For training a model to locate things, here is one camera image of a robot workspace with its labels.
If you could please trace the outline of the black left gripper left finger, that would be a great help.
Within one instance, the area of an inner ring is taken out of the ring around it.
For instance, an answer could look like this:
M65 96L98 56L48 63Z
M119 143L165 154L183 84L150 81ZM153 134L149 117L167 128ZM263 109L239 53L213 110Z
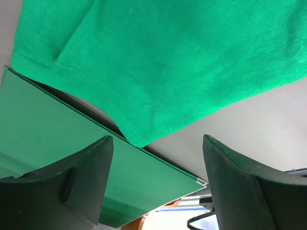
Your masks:
M0 181L3 230L91 230L99 222L113 157L105 136L20 177Z

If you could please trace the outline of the green t shirt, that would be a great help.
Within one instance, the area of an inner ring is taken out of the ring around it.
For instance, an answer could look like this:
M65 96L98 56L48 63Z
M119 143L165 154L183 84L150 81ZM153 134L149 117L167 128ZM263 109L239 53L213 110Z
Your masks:
M136 147L307 75L304 0L25 0L20 74L104 111Z

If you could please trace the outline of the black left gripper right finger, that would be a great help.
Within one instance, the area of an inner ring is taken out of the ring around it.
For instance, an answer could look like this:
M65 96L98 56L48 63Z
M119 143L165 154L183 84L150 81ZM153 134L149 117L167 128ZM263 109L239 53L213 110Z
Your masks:
M307 228L305 177L262 164L209 135L202 149L219 229Z

